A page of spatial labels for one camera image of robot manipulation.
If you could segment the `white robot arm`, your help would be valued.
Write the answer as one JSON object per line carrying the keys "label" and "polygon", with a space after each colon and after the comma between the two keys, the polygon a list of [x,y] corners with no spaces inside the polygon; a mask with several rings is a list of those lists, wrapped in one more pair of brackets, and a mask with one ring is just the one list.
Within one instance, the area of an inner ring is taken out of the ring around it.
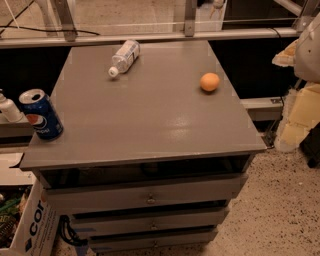
{"label": "white robot arm", "polygon": [[297,40],[274,56],[272,63],[280,67],[293,67],[296,77],[320,83],[320,13]]}

